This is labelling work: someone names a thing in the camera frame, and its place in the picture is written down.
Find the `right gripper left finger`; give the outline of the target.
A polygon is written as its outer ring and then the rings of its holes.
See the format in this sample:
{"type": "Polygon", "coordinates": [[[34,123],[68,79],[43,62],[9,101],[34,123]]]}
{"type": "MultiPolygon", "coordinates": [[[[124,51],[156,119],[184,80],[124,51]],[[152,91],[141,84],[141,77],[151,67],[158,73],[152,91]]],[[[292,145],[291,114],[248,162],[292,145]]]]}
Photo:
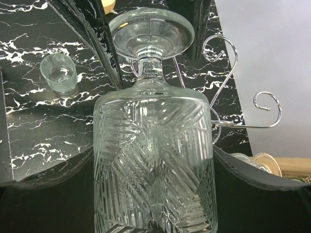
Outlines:
{"type": "Polygon", "coordinates": [[[0,185],[2,233],[93,233],[93,148],[0,185]]]}

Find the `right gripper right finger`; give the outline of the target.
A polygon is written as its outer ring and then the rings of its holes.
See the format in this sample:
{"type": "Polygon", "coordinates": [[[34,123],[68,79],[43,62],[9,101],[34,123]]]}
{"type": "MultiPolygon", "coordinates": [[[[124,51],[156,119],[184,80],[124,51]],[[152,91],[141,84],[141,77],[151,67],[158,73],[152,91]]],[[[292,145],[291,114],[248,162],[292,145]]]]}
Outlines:
{"type": "Polygon", "coordinates": [[[311,186],[213,147],[220,233],[309,233],[311,186]]]}

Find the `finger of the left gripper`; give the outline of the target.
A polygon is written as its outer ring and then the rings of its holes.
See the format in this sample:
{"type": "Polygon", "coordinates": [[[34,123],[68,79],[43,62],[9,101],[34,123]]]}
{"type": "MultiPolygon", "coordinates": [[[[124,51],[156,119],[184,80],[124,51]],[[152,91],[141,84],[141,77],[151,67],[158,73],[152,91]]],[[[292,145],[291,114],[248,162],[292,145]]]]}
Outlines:
{"type": "Polygon", "coordinates": [[[121,89],[121,69],[100,0],[49,0],[48,5],[93,51],[116,89],[121,89]]]}
{"type": "Polygon", "coordinates": [[[198,61],[205,41],[211,0],[167,0],[167,6],[170,11],[182,15],[192,24],[195,37],[185,54],[189,61],[198,61]]]}

